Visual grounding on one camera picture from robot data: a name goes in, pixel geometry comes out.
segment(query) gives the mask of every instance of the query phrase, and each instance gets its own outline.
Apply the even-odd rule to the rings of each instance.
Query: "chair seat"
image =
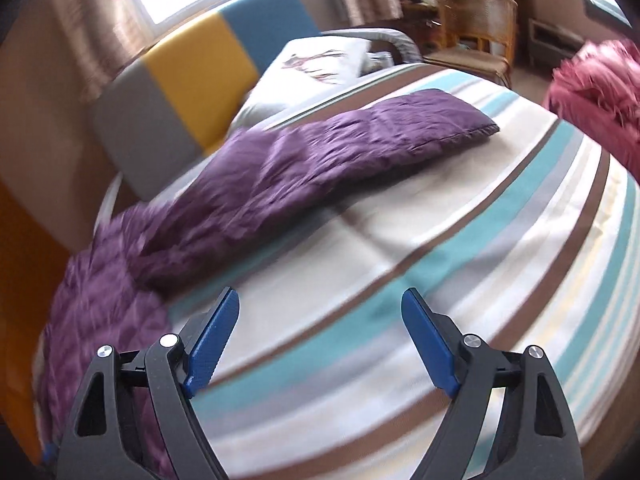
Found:
[[[509,63],[501,56],[494,56],[480,50],[467,50],[451,47],[439,50],[424,57],[426,62],[445,64],[452,68],[466,68],[478,72],[505,74],[509,71]]]

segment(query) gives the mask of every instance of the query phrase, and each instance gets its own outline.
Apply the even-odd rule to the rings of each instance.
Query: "white pillow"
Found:
[[[289,41],[265,70],[229,127],[250,128],[291,105],[360,76],[371,42],[318,36]]]

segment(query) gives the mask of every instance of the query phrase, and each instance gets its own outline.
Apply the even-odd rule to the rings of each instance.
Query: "floor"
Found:
[[[542,104],[549,83],[551,83],[551,70],[532,69],[523,65],[516,66],[511,74],[513,90],[537,104]]]

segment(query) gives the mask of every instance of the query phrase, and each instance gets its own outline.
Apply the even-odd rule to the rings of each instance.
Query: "blue gripper pad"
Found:
[[[188,345],[187,349],[191,350],[188,352],[185,370],[187,377],[182,382],[184,394],[188,399],[209,384],[226,342],[238,321],[239,313],[238,293],[232,288],[227,289],[224,298],[218,299],[218,307],[213,316],[208,321],[204,320],[206,326],[201,329],[200,336],[193,344],[190,342]]]
[[[419,293],[414,290],[406,290],[402,295],[402,320],[434,386],[453,399],[460,389],[454,375],[454,355],[416,298]]]

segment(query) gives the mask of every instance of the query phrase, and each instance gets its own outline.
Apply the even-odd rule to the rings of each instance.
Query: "silver screw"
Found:
[[[471,348],[478,348],[482,344],[482,340],[475,334],[465,335],[462,341],[464,341],[465,345],[471,346]]]
[[[542,351],[542,348],[539,346],[530,346],[529,347],[529,355],[531,357],[535,357],[536,359],[542,359],[542,356],[545,353]]]
[[[98,348],[96,354],[98,355],[98,357],[109,357],[111,355],[111,352],[113,352],[113,348],[109,345],[105,345]]]
[[[178,336],[175,334],[164,334],[160,338],[160,344],[165,348],[171,348],[178,342]]]

